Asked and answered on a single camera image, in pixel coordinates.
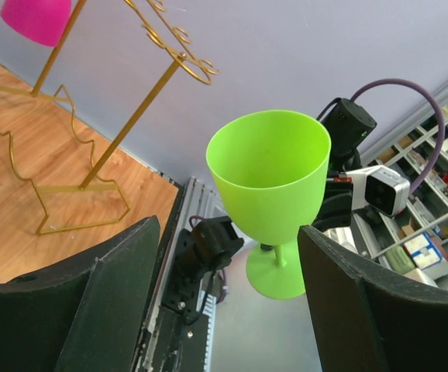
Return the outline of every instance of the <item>wooden floor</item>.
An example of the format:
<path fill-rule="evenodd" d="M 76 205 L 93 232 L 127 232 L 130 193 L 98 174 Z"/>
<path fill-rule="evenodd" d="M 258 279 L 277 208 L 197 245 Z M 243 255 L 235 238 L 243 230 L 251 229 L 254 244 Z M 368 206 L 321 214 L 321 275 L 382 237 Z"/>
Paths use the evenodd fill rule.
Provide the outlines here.
<path fill-rule="evenodd" d="M 0 66 L 0 84 L 27 88 Z M 0 128 L 15 133 L 16 163 L 25 177 L 37 184 L 79 184 L 89 171 L 89 145 L 74 140 L 70 114 L 54 103 L 0 92 Z M 98 141 L 96 159 L 109 142 L 78 122 L 81 138 Z M 0 282 L 45 267 L 86 250 L 124 230 L 134 222 L 157 215 L 164 228 L 175 186 L 121 150 L 102 169 L 101 176 L 121 185 L 132 210 L 115 225 L 46 236 L 34 234 L 43 210 L 29 183 L 16 179 L 9 163 L 8 140 L 0 137 Z M 51 195 L 51 216 L 46 228 L 119 217 L 122 203 L 114 191 Z"/>

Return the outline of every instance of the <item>glass base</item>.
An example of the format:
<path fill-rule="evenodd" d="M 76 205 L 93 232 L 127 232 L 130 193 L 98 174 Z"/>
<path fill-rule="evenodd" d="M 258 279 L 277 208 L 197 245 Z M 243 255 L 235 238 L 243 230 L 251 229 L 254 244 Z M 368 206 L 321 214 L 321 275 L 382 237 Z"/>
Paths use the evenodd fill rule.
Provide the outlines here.
<path fill-rule="evenodd" d="M 271 251 L 257 244 L 246 261 L 246 275 L 252 287 L 268 298 L 287 300 L 305 293 L 296 240 Z"/>

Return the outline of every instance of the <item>gold wire rack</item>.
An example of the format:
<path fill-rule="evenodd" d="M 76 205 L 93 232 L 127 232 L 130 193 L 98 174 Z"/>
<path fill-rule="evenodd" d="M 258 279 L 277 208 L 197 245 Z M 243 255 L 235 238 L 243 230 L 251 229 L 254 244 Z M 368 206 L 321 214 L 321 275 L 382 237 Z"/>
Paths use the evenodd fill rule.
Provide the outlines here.
<path fill-rule="evenodd" d="M 169 44 L 165 43 L 165 41 L 160 37 L 160 35 L 155 31 L 152 25 L 148 22 L 148 18 L 139 10 L 137 5 L 132 0 L 123 0 L 140 18 L 142 23 L 142 28 L 146 30 L 147 36 L 160 48 L 166 50 L 168 54 L 173 58 L 172 64 L 168 69 L 162 74 L 158 82 L 153 86 L 148 95 L 141 102 L 140 106 L 136 109 L 136 111 L 129 118 L 128 122 L 123 126 L 119 134 L 116 138 L 111 142 L 110 146 L 107 150 L 102 154 L 102 156 L 95 161 L 95 147 L 96 143 L 93 139 L 82 139 L 76 130 L 75 126 L 75 114 L 76 107 L 74 101 L 69 94 L 67 88 L 62 84 L 53 95 L 46 95 L 40 91 L 43 86 L 43 82 L 47 78 L 48 73 L 50 72 L 51 67 L 53 66 L 57 56 L 65 43 L 69 32 L 71 31 L 73 25 L 75 24 L 81 10 L 84 7 L 84 4 L 87 0 L 78 0 L 73 12 L 71 13 L 71 17 L 69 18 L 69 22 L 64 30 L 64 34 L 59 42 L 59 44 L 53 49 L 50 57 L 42 70 L 36 84 L 33 89 L 30 91 L 17 89 L 13 87 L 8 87 L 4 85 L 0 85 L 0 91 L 7 92 L 9 94 L 14 95 L 24 95 L 30 98 L 35 99 L 43 99 L 49 102 L 60 102 L 67 103 L 71 106 L 71 129 L 74 138 L 83 145 L 90 145 L 90 158 L 89 162 L 91 165 L 91 170 L 88 175 L 84 178 L 84 180 L 79 185 L 52 185 L 52 186 L 39 186 L 36 181 L 32 177 L 23 177 L 19 173 L 19 167 L 16 164 L 16 160 L 14 157 L 15 149 L 14 149 L 14 133 L 10 130 L 1 131 L 0 136 L 7 137 L 9 142 L 9 161 L 12 167 L 12 172 L 14 175 L 22 182 L 27 182 L 32 185 L 33 190 L 36 193 L 38 200 L 40 201 L 41 207 L 44 212 L 44 217 L 41 219 L 40 224 L 36 229 L 36 234 L 50 234 L 50 233 L 58 233 L 63 231 L 70 231 L 75 229 L 85 229 L 93 226 L 103 226 L 109 225 L 113 223 L 117 223 L 122 221 L 124 217 L 129 213 L 131 209 L 129 202 L 126 199 L 125 194 L 123 193 L 121 187 L 117 183 L 117 181 L 113 179 L 104 179 L 98 176 L 98 172 L 102 169 L 105 162 L 110 158 L 115 149 L 119 146 L 122 140 L 129 133 L 131 128 L 134 127 L 138 119 L 141 115 L 146 111 L 148 106 L 152 103 L 152 101 L 156 98 L 158 93 L 162 90 L 164 85 L 171 79 L 174 73 L 177 71 L 179 67 L 182 67 L 186 72 L 188 72 L 193 78 L 196 80 L 210 85 L 212 83 L 212 75 L 216 75 L 219 72 L 213 69 L 213 66 L 210 62 L 203 59 L 198 59 L 191 52 L 188 45 L 191 44 L 191 41 L 188 38 L 188 34 L 181 27 L 171 26 L 169 22 L 164 18 L 164 13 L 166 9 L 164 8 L 164 4 L 161 0 L 146 0 L 152 10 L 155 11 L 158 18 L 162 21 L 162 23 L 171 31 L 172 35 L 176 38 L 179 44 L 182 46 L 183 50 L 177 50 L 173 48 Z M 195 68 L 200 70 L 200 74 L 195 72 Z M 100 184 L 90 184 L 93 179 L 99 180 Z M 93 222 L 81 225 L 73 225 L 73 226 L 62 226 L 53 229 L 45 229 L 49 217 L 50 217 L 50 208 L 47 204 L 46 195 L 50 194 L 59 194 L 59 193 L 71 193 L 71 192 L 85 192 L 85 191 L 117 191 L 119 193 L 120 198 L 125 206 L 124 211 L 118 218 L 108 219 L 100 222 Z"/>

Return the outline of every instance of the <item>shelving unit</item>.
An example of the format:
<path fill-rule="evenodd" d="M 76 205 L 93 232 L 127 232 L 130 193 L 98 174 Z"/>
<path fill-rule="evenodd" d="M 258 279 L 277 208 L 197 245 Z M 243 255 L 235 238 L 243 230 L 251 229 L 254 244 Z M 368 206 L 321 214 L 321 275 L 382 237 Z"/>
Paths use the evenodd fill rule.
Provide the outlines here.
<path fill-rule="evenodd" d="M 448 115 L 445 118 L 446 136 L 448 136 Z M 425 159 L 429 158 L 430 151 L 436 146 L 437 133 L 436 124 L 432 125 L 430 120 L 424 122 L 416 126 L 398 143 L 394 143 L 386 152 L 389 157 L 376 159 L 374 164 L 391 167 L 411 181 L 426 165 Z M 374 214 L 374 210 L 370 210 L 371 213 L 363 214 L 363 218 L 358 214 L 353 217 L 353 224 L 360 230 L 360 236 L 366 247 L 365 256 L 375 258 L 382 250 L 404 246 L 405 242 L 408 242 L 402 230 L 406 225 L 413 226 L 415 231 L 418 230 L 415 234 L 425 232 L 441 245 L 448 243 L 448 152 L 446 150 L 448 149 L 441 150 L 433 172 L 424 179 L 422 185 L 414 193 L 415 197 L 412 196 L 407 201 L 406 209 L 400 215 L 389 218 L 380 212 Z M 391 267 L 384 255 L 379 256 L 377 260 L 381 265 Z"/>

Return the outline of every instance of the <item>box on shelf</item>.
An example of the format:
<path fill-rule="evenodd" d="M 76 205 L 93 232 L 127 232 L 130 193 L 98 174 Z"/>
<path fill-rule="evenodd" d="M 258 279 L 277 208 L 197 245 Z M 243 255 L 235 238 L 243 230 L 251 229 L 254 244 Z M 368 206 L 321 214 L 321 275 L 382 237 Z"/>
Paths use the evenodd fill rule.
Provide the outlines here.
<path fill-rule="evenodd" d="M 400 145 L 404 149 L 406 149 L 412 143 L 413 143 L 413 139 L 411 139 L 409 136 L 405 136 L 398 141 L 398 145 Z"/>
<path fill-rule="evenodd" d="M 401 246 L 396 246 L 385 254 L 391 269 L 397 274 L 405 275 L 415 269 L 415 264 Z"/>
<path fill-rule="evenodd" d="M 412 221 L 410 221 L 410 223 L 408 225 L 405 225 L 401 228 L 401 231 L 403 232 L 403 236 L 409 236 L 411 234 L 413 234 L 415 232 L 415 228 L 412 227 Z"/>
<path fill-rule="evenodd" d="M 387 163 L 394 155 L 396 155 L 396 152 L 390 147 L 389 149 L 385 150 L 381 155 L 379 155 L 378 159 L 384 163 Z"/>
<path fill-rule="evenodd" d="M 448 274 L 448 261 L 427 232 L 405 243 L 405 248 L 415 265 L 431 279 Z"/>
<path fill-rule="evenodd" d="M 427 160 L 425 160 L 422 155 L 417 153 L 416 151 L 410 151 L 408 153 L 409 160 L 417 167 L 420 168 L 420 170 L 424 169 L 424 166 L 427 164 Z M 445 181 L 441 179 L 441 177 L 432 170 L 431 173 L 426 178 L 429 183 L 434 186 L 436 191 L 440 193 L 447 201 L 448 201 L 448 185 Z"/>
<path fill-rule="evenodd" d="M 441 245 L 441 242 L 439 241 L 438 238 L 436 238 L 435 236 L 431 237 L 432 242 L 434 243 L 434 245 L 436 246 L 436 248 L 441 252 L 441 254 L 443 255 L 444 259 L 446 261 L 448 261 L 448 252 L 444 249 L 444 247 Z"/>
<path fill-rule="evenodd" d="M 441 230 L 441 239 L 448 239 L 448 225 L 440 226 Z"/>
<path fill-rule="evenodd" d="M 417 223 L 417 221 L 413 218 L 413 216 L 410 217 L 410 222 L 409 222 L 408 224 L 409 224 L 410 227 L 413 229 L 412 233 L 413 233 L 415 230 L 420 229 L 420 225 L 419 225 L 419 224 Z"/>

